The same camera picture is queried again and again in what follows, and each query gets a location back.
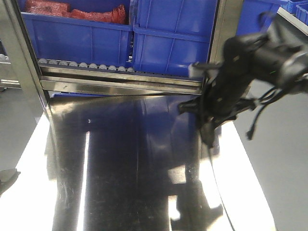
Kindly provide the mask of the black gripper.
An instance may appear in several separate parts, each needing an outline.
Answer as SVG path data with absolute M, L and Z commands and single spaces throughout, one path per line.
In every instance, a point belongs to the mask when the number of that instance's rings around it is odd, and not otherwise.
M 267 34 L 254 33 L 235 36 L 223 46 L 223 63 L 218 75 L 197 97 L 178 104 L 179 114 L 200 113 L 200 135 L 204 144 L 213 147 L 215 120 L 227 118 L 252 81 L 256 52 L 268 41 Z

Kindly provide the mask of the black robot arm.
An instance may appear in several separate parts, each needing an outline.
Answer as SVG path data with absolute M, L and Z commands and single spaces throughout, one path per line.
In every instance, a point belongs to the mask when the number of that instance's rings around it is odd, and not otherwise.
M 180 103 L 180 113 L 193 113 L 202 142 L 212 148 L 215 129 L 239 113 L 262 113 L 287 94 L 308 90 L 308 53 L 286 43 L 277 23 L 274 32 L 237 35 L 223 45 L 220 63 L 193 63 L 190 72 L 205 76 L 202 94 Z

